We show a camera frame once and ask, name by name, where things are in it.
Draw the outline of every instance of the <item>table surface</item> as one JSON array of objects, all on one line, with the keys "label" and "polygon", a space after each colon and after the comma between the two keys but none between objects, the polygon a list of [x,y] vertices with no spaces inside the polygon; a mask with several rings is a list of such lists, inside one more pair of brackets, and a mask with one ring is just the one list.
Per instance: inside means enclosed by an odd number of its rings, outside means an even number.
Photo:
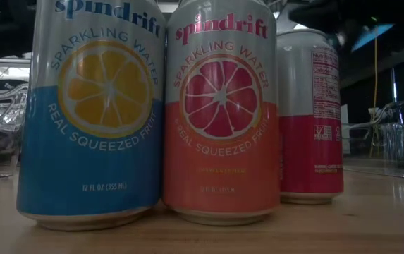
[{"label": "table surface", "polygon": [[266,221],[237,227],[191,224],[158,205],[115,229],[50,231],[15,209],[16,179],[0,180],[0,254],[404,253],[404,179],[345,173],[332,205],[282,205]]}]

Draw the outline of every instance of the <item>spindrift logo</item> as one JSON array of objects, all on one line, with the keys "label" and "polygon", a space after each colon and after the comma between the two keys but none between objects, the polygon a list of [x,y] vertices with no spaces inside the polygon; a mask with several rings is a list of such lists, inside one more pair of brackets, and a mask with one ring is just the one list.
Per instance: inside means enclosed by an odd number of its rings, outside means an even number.
[{"label": "spindrift logo", "polygon": [[201,21],[201,15],[197,14],[195,20],[196,23],[189,24],[176,31],[176,39],[180,40],[183,38],[183,45],[188,44],[190,35],[212,31],[247,32],[267,39],[268,27],[263,25],[264,21],[262,19],[257,19],[254,22],[253,16],[250,14],[247,16],[247,20],[236,20],[235,14],[229,13],[223,20],[206,20],[204,22]]},{"label": "spindrift logo", "polygon": [[75,13],[83,11],[126,20],[148,30],[157,37],[159,37],[161,30],[161,26],[157,25],[155,17],[149,18],[146,12],[131,12],[130,3],[123,3],[122,6],[112,6],[111,4],[96,1],[59,0],[56,2],[55,7],[56,9],[54,11],[57,13],[65,11],[68,19],[73,19]]}]

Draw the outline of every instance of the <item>spindrift can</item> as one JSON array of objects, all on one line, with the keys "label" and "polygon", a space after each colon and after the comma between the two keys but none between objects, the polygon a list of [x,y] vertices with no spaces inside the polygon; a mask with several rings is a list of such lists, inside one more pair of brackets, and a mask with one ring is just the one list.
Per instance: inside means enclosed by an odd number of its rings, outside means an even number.
[{"label": "spindrift can", "polygon": [[168,26],[164,202],[201,224],[279,204],[275,18],[259,0],[189,0]]},{"label": "spindrift can", "polygon": [[277,36],[281,198],[320,204],[343,192],[338,56],[320,31]]},{"label": "spindrift can", "polygon": [[38,1],[20,213],[100,229],[158,201],[165,25],[153,0]]}]

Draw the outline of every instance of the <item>sparkling water can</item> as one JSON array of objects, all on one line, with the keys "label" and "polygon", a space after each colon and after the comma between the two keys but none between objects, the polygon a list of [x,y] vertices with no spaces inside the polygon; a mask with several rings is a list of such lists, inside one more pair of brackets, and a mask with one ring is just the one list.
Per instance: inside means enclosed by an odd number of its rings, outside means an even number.
[{"label": "sparkling water can", "polygon": [[166,21],[153,0],[39,0],[18,211],[118,226],[160,199]]},{"label": "sparkling water can", "polygon": [[276,21],[261,0],[182,1],[168,25],[164,202],[237,225],[279,204]]},{"label": "sparkling water can", "polygon": [[322,204],[343,192],[338,55],[312,29],[277,35],[282,202]]}]

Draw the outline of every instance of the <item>nutrition facts label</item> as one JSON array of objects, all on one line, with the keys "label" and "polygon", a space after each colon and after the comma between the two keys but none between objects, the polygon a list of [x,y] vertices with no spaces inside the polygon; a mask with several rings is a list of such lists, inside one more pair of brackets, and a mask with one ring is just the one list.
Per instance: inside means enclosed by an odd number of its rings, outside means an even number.
[{"label": "nutrition facts label", "polygon": [[341,120],[338,57],[312,52],[313,110],[315,118]]}]

